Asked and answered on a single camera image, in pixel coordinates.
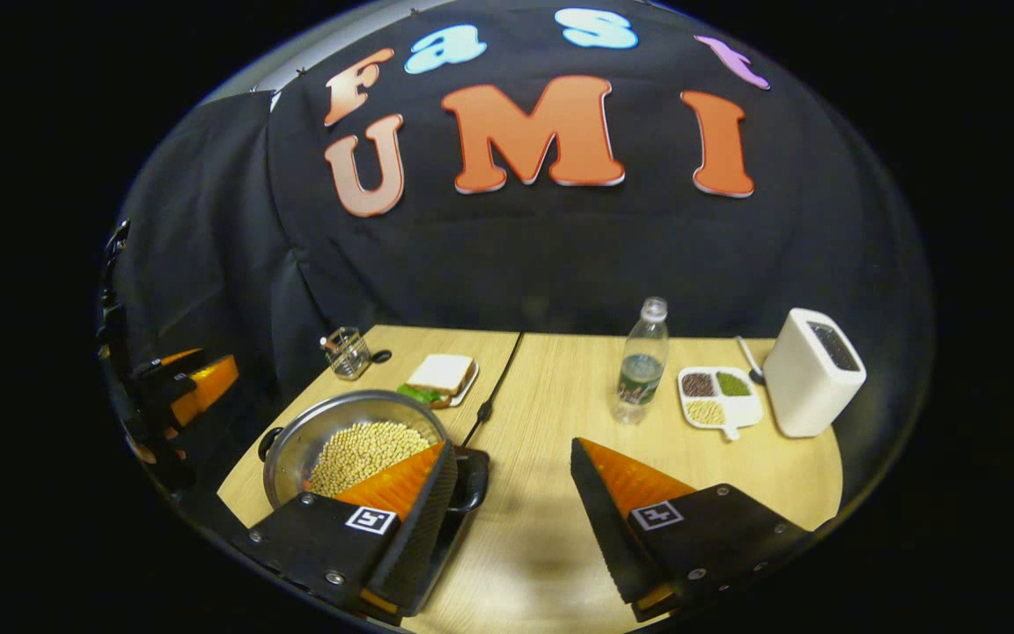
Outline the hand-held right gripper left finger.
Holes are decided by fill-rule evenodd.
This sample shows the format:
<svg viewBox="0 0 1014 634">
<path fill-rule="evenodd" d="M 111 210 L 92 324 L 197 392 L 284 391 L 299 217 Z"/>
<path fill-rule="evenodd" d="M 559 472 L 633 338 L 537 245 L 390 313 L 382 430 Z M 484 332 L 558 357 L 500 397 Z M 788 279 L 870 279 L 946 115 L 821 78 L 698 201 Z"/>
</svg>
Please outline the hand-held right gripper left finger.
<svg viewBox="0 0 1014 634">
<path fill-rule="evenodd" d="M 234 546 L 331 606 L 399 623 L 417 611 L 456 479 L 454 445 L 440 441 L 337 497 L 298 494 Z"/>
</svg>

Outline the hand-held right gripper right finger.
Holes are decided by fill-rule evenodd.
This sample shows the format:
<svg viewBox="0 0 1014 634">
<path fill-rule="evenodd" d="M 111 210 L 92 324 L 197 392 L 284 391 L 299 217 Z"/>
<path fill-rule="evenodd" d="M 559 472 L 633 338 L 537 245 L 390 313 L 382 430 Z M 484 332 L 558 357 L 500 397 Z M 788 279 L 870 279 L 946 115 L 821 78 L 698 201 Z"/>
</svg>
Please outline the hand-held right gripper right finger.
<svg viewBox="0 0 1014 634">
<path fill-rule="evenodd" d="M 570 473 L 617 593 L 638 622 L 711 606 L 800 553 L 812 531 L 732 484 L 696 489 L 575 438 Z"/>
</svg>

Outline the black induction cooktop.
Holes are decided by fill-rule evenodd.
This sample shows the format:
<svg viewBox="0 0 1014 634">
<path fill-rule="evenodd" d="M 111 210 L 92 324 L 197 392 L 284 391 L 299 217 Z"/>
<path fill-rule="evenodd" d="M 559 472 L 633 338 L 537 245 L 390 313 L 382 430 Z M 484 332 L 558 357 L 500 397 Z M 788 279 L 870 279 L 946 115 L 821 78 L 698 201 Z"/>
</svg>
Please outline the black induction cooktop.
<svg viewBox="0 0 1014 634">
<path fill-rule="evenodd" d="M 468 448 L 456 449 L 458 479 L 453 489 L 453 497 L 438 531 L 435 545 L 430 555 L 430 567 L 419 587 L 415 606 L 422 610 L 445 570 L 448 561 L 461 542 L 463 530 L 476 514 L 476 510 L 486 500 L 489 490 L 490 457 L 487 451 Z"/>
</svg>

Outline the pile of yellow soybeans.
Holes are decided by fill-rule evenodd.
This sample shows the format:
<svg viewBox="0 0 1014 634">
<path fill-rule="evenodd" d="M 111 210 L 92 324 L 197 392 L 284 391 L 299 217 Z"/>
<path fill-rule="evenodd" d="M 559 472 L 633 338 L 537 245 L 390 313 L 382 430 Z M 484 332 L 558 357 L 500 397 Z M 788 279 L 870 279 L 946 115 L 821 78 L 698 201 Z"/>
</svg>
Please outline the pile of yellow soybeans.
<svg viewBox="0 0 1014 634">
<path fill-rule="evenodd" d="M 427 448 L 422 434 L 397 421 L 355 423 L 327 441 L 307 474 L 305 492 L 332 498 Z"/>
</svg>

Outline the stainless steel pot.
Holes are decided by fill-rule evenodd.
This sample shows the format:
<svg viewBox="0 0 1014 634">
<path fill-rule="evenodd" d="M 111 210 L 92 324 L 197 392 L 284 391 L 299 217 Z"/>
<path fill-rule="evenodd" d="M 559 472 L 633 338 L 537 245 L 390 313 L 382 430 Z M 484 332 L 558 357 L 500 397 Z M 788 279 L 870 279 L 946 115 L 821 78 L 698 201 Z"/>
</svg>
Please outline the stainless steel pot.
<svg viewBox="0 0 1014 634">
<path fill-rule="evenodd" d="M 264 465 L 264 490 L 270 508 L 277 509 L 305 493 L 305 479 L 317 464 L 321 448 L 336 432 L 355 423 L 392 420 L 415 429 L 430 442 L 415 456 L 386 467 L 332 498 L 375 505 L 406 519 L 415 500 L 415 486 L 426 483 L 436 457 L 444 457 L 447 434 L 430 407 L 405 394 L 362 390 L 338 394 L 303 410 L 289 424 L 261 439 L 258 457 Z"/>
</svg>

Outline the small white plate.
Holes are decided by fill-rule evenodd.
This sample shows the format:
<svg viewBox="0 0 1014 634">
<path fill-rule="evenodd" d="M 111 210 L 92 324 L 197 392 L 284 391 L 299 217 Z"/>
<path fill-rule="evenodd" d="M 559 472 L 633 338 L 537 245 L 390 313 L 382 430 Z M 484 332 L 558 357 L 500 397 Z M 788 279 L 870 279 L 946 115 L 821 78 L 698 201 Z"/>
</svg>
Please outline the small white plate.
<svg viewBox="0 0 1014 634">
<path fill-rule="evenodd" d="M 456 393 L 451 398 L 450 404 L 448 404 L 448 407 L 458 407 L 459 405 L 462 404 L 462 402 L 464 401 L 464 398 L 466 398 L 466 396 L 468 394 L 468 390 L 470 390 L 470 386 L 474 384 L 476 377 L 479 376 L 479 373 L 480 373 L 479 362 L 474 360 L 474 363 L 470 366 L 470 372 L 467 374 L 466 378 L 464 379 L 463 385 L 461 386 L 461 389 L 459 390 L 459 392 Z"/>
</svg>

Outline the sandwich with lettuce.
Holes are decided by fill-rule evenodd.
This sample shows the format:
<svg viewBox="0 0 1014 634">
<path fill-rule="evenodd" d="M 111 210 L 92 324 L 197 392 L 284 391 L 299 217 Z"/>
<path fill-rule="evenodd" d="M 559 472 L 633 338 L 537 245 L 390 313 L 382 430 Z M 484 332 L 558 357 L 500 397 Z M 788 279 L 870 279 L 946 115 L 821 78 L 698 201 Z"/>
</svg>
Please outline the sandwich with lettuce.
<svg viewBox="0 0 1014 634">
<path fill-rule="evenodd" d="M 430 409 L 455 407 L 466 397 L 478 372 L 478 362 L 468 356 L 430 354 L 397 392 Z"/>
</svg>

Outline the clear plastic water bottle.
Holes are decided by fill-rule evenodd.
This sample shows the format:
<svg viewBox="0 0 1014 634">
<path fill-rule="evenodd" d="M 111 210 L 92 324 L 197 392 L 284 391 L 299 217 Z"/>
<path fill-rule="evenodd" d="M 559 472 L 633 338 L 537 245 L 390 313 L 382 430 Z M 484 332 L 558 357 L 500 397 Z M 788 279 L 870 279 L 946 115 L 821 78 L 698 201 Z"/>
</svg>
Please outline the clear plastic water bottle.
<svg viewBox="0 0 1014 634">
<path fill-rule="evenodd" d="M 625 338 L 612 409 L 619 423 L 643 420 L 663 380 L 671 344 L 671 333 L 665 324 L 667 316 L 667 301 L 648 297 L 643 302 L 639 321 Z"/>
</svg>

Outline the white divided bean dish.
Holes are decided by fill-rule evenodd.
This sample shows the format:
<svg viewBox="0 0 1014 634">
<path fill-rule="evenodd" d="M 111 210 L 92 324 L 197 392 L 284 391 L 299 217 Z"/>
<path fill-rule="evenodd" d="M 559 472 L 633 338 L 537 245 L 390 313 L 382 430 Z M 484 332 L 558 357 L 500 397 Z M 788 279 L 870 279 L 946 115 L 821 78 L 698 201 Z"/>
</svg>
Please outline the white divided bean dish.
<svg viewBox="0 0 1014 634">
<path fill-rule="evenodd" d="M 763 420 L 758 390 L 735 366 L 687 366 L 676 379 L 680 412 L 693 428 L 716 431 L 727 442 Z"/>
</svg>

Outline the small spoon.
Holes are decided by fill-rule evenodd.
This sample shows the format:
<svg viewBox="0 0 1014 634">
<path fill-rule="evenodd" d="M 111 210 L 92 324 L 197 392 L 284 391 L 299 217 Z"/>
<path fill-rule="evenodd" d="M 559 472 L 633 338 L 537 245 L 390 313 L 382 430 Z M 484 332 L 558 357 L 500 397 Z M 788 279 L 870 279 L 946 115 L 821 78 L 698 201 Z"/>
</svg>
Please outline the small spoon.
<svg viewBox="0 0 1014 634">
<path fill-rule="evenodd" d="M 763 371 L 763 366 L 758 364 L 757 358 L 753 355 L 753 351 L 750 350 L 748 342 L 741 335 L 736 335 L 733 340 L 739 346 L 740 352 L 743 353 L 745 361 L 749 365 L 748 377 L 753 384 L 758 386 L 766 386 L 766 377 Z"/>
</svg>

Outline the white box appliance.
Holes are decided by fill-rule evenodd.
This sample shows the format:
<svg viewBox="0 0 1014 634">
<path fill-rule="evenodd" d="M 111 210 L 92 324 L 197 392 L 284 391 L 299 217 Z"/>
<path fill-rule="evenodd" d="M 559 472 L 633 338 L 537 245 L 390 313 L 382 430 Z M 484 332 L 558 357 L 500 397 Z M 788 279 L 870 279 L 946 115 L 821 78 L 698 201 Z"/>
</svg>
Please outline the white box appliance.
<svg viewBox="0 0 1014 634">
<path fill-rule="evenodd" d="M 865 384 L 865 365 L 828 314 L 793 308 L 763 365 L 774 421 L 785 437 L 819 436 Z"/>
</svg>

